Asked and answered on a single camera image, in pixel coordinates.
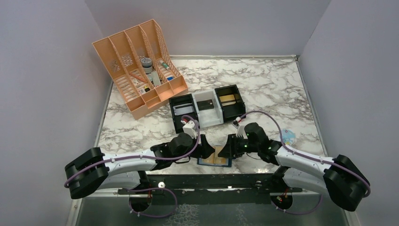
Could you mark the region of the blue leather card holder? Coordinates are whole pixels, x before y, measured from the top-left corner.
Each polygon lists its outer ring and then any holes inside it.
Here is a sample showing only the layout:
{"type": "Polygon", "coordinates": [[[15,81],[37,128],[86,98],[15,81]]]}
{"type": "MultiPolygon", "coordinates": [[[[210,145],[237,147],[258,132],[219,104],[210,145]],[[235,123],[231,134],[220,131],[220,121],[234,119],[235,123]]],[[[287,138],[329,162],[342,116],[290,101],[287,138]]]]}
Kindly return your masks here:
{"type": "Polygon", "coordinates": [[[232,160],[218,156],[218,154],[221,152],[223,147],[219,145],[219,146],[214,146],[214,148],[215,148],[215,152],[213,154],[211,154],[208,158],[206,158],[206,159],[198,158],[197,164],[204,165],[204,166],[230,168],[232,165],[232,160]]]}

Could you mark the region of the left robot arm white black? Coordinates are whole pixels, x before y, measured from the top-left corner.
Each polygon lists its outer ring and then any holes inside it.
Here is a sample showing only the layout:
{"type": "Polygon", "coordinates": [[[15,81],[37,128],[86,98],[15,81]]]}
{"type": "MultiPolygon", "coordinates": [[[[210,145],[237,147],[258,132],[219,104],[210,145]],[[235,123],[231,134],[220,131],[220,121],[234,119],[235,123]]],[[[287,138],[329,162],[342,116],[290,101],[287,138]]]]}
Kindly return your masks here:
{"type": "Polygon", "coordinates": [[[204,134],[192,138],[186,133],[133,154],[105,154],[101,148],[93,147],[65,166],[64,187],[72,199],[80,199],[102,188],[114,188],[115,183],[110,182],[113,176],[162,170],[185,157],[205,159],[214,153],[215,148],[204,134]]]}

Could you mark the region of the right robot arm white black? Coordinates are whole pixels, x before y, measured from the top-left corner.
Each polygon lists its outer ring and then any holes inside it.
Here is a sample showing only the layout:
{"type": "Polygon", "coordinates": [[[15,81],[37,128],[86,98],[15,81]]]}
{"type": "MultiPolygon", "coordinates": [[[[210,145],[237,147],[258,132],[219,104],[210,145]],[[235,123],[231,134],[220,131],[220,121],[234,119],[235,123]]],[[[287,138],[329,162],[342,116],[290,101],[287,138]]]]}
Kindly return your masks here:
{"type": "Polygon", "coordinates": [[[370,189],[369,181],[347,156],[331,158],[299,151],[269,139],[256,122],[228,135],[218,157],[232,159],[244,153],[257,153],[264,162],[280,166],[285,186],[326,195],[347,211],[355,211],[370,189]]]}

